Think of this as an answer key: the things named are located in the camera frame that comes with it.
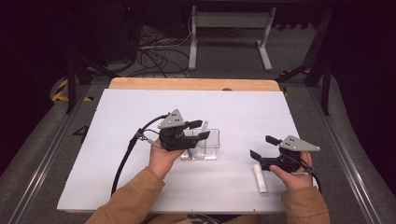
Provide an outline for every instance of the white tabletop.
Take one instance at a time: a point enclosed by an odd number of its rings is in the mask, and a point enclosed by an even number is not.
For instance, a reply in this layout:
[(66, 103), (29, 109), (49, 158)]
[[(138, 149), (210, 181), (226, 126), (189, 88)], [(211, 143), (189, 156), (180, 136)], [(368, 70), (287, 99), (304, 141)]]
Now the white tabletop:
[[(114, 176), (129, 141), (152, 119), (178, 108), (183, 119), (208, 120), (219, 129), (215, 161), (177, 160), (166, 176), (153, 213), (273, 213), (284, 212), (285, 187), (264, 171), (267, 192), (260, 194), (253, 173), (255, 150), (277, 157), (278, 148), (265, 135), (298, 136), (281, 91), (144, 91), (105, 90), (91, 127), (67, 179), (58, 209), (94, 211), (106, 203)], [(154, 131), (161, 121), (150, 126)], [(155, 133), (147, 137), (155, 140)], [(126, 162), (118, 186), (125, 185), (149, 164), (149, 143), (138, 141)]]

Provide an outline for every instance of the tan jacket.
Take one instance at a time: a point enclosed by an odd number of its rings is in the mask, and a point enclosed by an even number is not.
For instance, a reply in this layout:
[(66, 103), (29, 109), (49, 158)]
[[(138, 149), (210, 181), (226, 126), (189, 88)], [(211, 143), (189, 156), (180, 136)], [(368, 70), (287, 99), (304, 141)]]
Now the tan jacket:
[[(99, 207), (87, 223), (191, 224), (187, 215), (148, 215), (164, 185), (164, 182), (146, 167), (127, 185), (118, 189), (108, 203)], [(288, 190), (283, 194), (282, 200), (287, 208), (288, 224), (330, 223), (326, 203), (315, 187)], [(226, 223), (255, 224), (259, 223), (259, 219), (256, 215), (243, 215)]]

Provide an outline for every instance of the clear plastic box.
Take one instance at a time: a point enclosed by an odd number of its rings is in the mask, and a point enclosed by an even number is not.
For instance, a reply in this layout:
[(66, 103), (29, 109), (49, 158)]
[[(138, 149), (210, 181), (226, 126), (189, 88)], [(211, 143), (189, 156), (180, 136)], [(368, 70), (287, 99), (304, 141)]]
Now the clear plastic box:
[[(186, 136), (196, 136), (202, 130), (185, 130)], [(209, 137), (206, 140), (198, 142), (196, 148), (187, 149), (180, 158), (183, 161), (214, 161), (218, 158), (218, 152), (220, 147), (220, 134), (219, 129), (207, 129), (210, 132)]]

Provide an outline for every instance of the metal track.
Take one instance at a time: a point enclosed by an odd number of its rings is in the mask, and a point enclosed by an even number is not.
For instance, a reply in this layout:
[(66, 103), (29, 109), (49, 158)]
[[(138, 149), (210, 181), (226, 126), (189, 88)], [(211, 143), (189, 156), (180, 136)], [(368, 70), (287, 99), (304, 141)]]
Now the metal track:
[(58, 154), (60, 145), (64, 139), (64, 134), (66, 133), (73, 117), (76, 114), (76, 111), (78, 110), (80, 103), (84, 99), (84, 96), (86, 95), (89, 88), (90, 86), (86, 86), (86, 85), (81, 86), (81, 89), (78, 92), (78, 98), (75, 107), (70, 112), (70, 114), (64, 116), (64, 119), (62, 120), (58, 132), (56, 133), (54, 139), (52, 140), (46, 155), (43, 157), (43, 160), (40, 162), (37, 170), (32, 176), (29, 186), (26, 188), (26, 191), (23, 193), (23, 196), (21, 197), (21, 200), (18, 203), (14, 213), (12, 214), (12, 217), (9, 220), (8, 224), (22, 223), (23, 220), (25, 219), (33, 201), (35, 200), (35, 196), (40, 190), (41, 185), (46, 179), (47, 173), (49, 172), (50, 167), (53, 161), (55, 160), (56, 155)]
[(315, 88), (308, 88), (309, 95), (315, 103), (315, 106), (322, 118), (323, 123), (326, 125), (329, 136), (332, 140), (332, 145), (335, 149), (335, 155), (340, 161), (341, 167), (346, 174), (346, 179), (349, 182), (350, 187), (355, 194), (356, 199), (358, 200), (359, 206), (361, 207), (361, 211), (364, 214), (364, 217), (367, 220), (367, 223), (374, 224), (382, 224), (384, 223), (378, 213), (375, 211), (374, 205), (371, 202), (370, 195), (367, 191), (367, 188), (364, 186), (363, 181), (361, 180), (361, 175), (355, 167), (352, 159), (349, 156), (349, 153), (344, 146), (344, 144), (339, 140), (337, 132), (334, 129), (332, 124), (332, 119), (329, 116), (326, 116), (323, 113), (323, 110), (320, 106), (320, 96), (319, 93), (315, 90)]

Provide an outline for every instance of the white desk frame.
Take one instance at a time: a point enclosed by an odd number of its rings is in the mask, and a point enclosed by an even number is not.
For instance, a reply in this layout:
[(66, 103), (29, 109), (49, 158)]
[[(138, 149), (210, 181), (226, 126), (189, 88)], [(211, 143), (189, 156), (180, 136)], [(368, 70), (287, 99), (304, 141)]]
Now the white desk frame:
[(243, 12), (202, 12), (192, 7), (191, 13), (191, 48), (189, 69), (194, 70), (197, 58), (197, 27), (247, 27), (265, 28), (261, 40), (257, 40), (257, 46), (262, 56), (265, 71), (272, 71), (272, 65), (268, 58), (265, 44), (270, 34), (276, 8), (272, 7), (269, 12), (243, 13)]

